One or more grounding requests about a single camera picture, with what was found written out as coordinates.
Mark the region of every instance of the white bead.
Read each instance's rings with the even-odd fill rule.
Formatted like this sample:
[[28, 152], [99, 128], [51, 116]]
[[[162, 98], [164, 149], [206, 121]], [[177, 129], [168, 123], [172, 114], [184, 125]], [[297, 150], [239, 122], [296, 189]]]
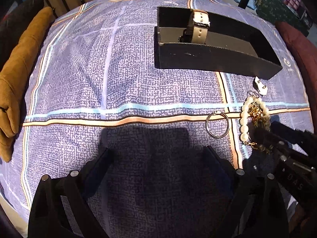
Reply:
[[267, 107], [263, 109], [263, 114], [269, 114], [269, 109]]
[[240, 119], [240, 124], [241, 125], [247, 125], [248, 124], [248, 118], [246, 118], [246, 117], [241, 118]]
[[249, 111], [249, 105], [243, 105], [243, 106], [241, 107], [241, 110], [242, 110], [242, 111]]
[[261, 102], [260, 107], [261, 109], [264, 109], [266, 107], [265, 102]]
[[241, 118], [248, 118], [249, 114], [248, 111], [242, 111]]
[[241, 126], [241, 129], [240, 129], [240, 132], [241, 133], [247, 133], [249, 131], [249, 127], [246, 126], [246, 125], [242, 125]]
[[247, 98], [247, 101], [249, 101], [250, 103], [253, 103], [253, 97], [251, 97], [251, 96], [248, 97], [248, 98]]
[[249, 138], [249, 135], [248, 135], [247, 133], [242, 133], [242, 134], [240, 135], [240, 140], [241, 140], [241, 141], [247, 141], [248, 138]]
[[261, 103], [262, 103], [262, 98], [260, 98], [260, 97], [257, 98], [257, 99], [256, 99], [256, 103], [257, 103], [258, 105], [261, 104]]

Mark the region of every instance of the black box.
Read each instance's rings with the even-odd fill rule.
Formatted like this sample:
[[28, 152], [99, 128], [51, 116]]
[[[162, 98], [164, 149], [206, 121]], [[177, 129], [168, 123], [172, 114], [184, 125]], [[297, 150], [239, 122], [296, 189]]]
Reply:
[[261, 31], [222, 15], [208, 14], [210, 28], [205, 45], [179, 43], [191, 9], [158, 7], [158, 26], [154, 33], [157, 68], [220, 71], [265, 80], [282, 69]]

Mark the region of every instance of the bed sheet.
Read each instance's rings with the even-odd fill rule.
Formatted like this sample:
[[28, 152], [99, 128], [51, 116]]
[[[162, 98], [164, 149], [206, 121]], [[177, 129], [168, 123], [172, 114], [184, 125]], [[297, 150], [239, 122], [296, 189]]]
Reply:
[[[283, 66], [263, 81], [263, 100], [281, 123], [313, 130], [296, 62], [265, 20], [221, 0], [94, 0], [50, 28], [12, 160], [0, 164], [4, 195], [26, 221], [41, 176], [81, 169], [101, 146], [115, 151], [115, 162], [88, 203], [110, 237], [207, 237], [224, 214], [228, 199], [201, 161], [202, 147], [243, 167], [251, 150], [239, 140], [239, 111], [253, 78], [155, 68], [158, 6], [202, 9], [258, 28]], [[230, 118], [220, 140], [204, 129], [216, 109]], [[225, 121], [211, 128], [220, 134]]]

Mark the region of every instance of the silver binder ring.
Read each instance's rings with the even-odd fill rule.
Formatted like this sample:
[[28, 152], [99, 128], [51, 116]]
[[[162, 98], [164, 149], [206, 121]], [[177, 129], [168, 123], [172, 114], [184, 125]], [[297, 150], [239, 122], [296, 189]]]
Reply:
[[[227, 121], [227, 129], [226, 129], [225, 133], [220, 135], [220, 136], [215, 136], [214, 134], [212, 134], [210, 129], [209, 129], [209, 127], [208, 127], [208, 121], [209, 121], [210, 117], [213, 116], [213, 115], [216, 115], [216, 114], [219, 114], [219, 115], [223, 116], [225, 118], [225, 120]], [[211, 113], [210, 115], [208, 115], [208, 117], [207, 117], [207, 119], [205, 121], [205, 128], [206, 128], [206, 131], [209, 134], [209, 136], [213, 137], [214, 139], [221, 139], [225, 135], [227, 135], [228, 132], [229, 132], [229, 118], [228, 118], [228, 116], [225, 113], [216, 110], [213, 113]]]

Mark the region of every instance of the red cushion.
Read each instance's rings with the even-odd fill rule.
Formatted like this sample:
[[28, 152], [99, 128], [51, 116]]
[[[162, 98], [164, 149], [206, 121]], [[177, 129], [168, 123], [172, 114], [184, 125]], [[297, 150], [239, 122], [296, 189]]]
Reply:
[[277, 22], [275, 26], [282, 36], [287, 48], [293, 55], [308, 95], [315, 133], [317, 132], [317, 47], [300, 31], [287, 24]]

